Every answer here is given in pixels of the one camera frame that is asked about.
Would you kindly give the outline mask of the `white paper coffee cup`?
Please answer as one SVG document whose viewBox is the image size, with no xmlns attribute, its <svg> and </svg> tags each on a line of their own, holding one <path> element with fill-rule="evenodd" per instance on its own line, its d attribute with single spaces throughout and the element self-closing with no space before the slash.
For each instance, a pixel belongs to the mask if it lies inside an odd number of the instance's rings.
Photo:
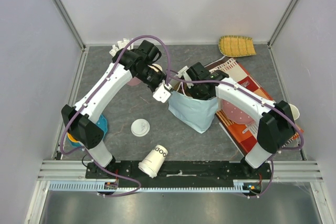
<svg viewBox="0 0 336 224">
<path fill-rule="evenodd" d="M 168 155 L 168 150 L 162 145 L 156 145 L 155 148 L 150 151 L 146 158 L 142 161 L 147 165 L 152 171 L 158 173 L 163 162 Z"/>
</svg>

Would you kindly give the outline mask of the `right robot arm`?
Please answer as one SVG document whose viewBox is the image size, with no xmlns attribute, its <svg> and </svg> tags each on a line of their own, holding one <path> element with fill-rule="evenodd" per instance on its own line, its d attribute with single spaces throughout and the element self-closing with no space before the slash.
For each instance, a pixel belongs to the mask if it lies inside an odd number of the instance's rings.
<svg viewBox="0 0 336 224">
<path fill-rule="evenodd" d="M 188 91 L 195 99 L 217 97 L 246 113 L 257 123 L 257 143 L 245 156 L 241 174 L 248 179 L 259 173 L 259 167 L 297 132 L 290 105 L 267 100 L 249 91 L 221 70 L 208 71 L 201 63 L 182 74 Z"/>
</svg>

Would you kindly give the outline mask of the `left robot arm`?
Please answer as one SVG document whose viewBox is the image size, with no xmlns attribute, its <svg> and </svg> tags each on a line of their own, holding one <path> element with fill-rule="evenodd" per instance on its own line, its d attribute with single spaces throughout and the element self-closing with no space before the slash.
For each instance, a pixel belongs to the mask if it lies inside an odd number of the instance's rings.
<svg viewBox="0 0 336 224">
<path fill-rule="evenodd" d="M 159 102 L 170 97 L 170 86 L 166 85 L 166 74 L 151 68 L 161 57 L 161 52 L 153 43 L 144 40 L 138 48 L 130 44 L 113 54 L 108 69 L 94 87 L 75 105 L 65 105 L 61 109 L 65 125 L 63 136 L 71 135 L 85 148 L 98 163 L 97 173 L 103 178 L 111 178 L 115 173 L 113 155 L 103 142 L 103 130 L 97 121 L 114 96 L 131 79 L 138 78 L 153 93 Z"/>
</svg>

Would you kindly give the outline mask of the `blue white paper bag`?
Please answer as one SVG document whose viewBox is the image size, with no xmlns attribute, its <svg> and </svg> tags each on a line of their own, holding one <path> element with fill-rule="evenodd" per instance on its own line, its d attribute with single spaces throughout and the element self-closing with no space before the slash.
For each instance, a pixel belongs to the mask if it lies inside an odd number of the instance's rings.
<svg viewBox="0 0 336 224">
<path fill-rule="evenodd" d="M 203 134 L 211 126 L 215 113 L 219 110 L 218 98 L 198 100 L 180 93 L 182 83 L 175 86 L 168 103 L 168 110 L 180 121 Z"/>
</svg>

